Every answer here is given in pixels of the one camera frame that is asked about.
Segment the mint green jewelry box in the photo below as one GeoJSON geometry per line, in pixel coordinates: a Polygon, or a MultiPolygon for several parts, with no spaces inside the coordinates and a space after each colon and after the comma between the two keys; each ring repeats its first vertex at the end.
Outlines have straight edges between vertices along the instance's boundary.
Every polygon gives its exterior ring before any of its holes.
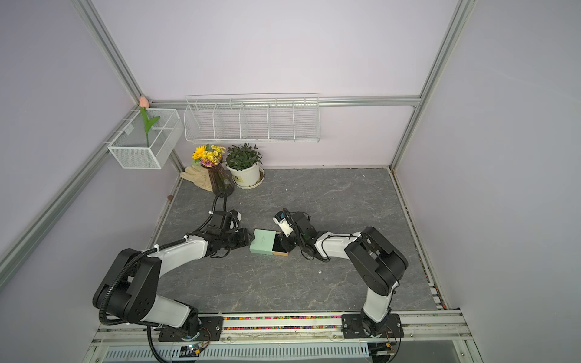
{"type": "Polygon", "coordinates": [[[275,231],[255,229],[250,251],[254,254],[287,257],[292,249],[283,241],[284,235],[275,231]]]}

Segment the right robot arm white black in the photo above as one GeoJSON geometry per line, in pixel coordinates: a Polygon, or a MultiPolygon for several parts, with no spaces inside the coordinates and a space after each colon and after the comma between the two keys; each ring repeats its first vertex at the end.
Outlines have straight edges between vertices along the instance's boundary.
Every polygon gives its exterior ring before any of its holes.
{"type": "Polygon", "coordinates": [[[387,330],[394,291],[409,267],[407,258],[376,228],[367,227],[352,234],[318,231],[310,215],[284,208],[273,217],[281,229],[285,247],[298,247],[304,258],[328,263],[349,260],[367,286],[361,312],[362,329],[369,336],[387,330]]]}

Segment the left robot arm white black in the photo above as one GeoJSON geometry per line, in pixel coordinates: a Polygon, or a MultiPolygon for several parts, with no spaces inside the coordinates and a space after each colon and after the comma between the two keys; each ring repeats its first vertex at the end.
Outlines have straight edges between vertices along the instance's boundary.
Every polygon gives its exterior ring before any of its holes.
{"type": "Polygon", "coordinates": [[[201,226],[179,240],[148,250],[127,248],[119,252],[92,298],[100,323],[195,331],[198,310],[160,295],[160,280],[187,263],[219,260],[250,245],[254,236],[240,227],[241,214],[229,210],[227,200],[225,192],[215,196],[201,226]]]}

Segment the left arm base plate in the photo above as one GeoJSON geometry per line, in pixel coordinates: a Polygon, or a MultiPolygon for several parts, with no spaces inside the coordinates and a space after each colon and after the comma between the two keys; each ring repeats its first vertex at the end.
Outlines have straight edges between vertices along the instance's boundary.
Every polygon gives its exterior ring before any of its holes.
{"type": "Polygon", "coordinates": [[[222,316],[197,316],[189,319],[181,328],[164,326],[160,330],[159,342],[217,341],[222,334],[222,316]]]}

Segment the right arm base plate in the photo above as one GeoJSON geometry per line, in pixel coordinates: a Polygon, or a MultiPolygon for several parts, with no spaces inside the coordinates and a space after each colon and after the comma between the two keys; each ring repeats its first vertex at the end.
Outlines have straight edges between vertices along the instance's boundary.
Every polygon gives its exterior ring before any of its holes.
{"type": "Polygon", "coordinates": [[[365,314],[343,314],[341,331],[347,339],[403,336],[402,322],[398,314],[390,313],[381,322],[374,322],[365,314]]]}

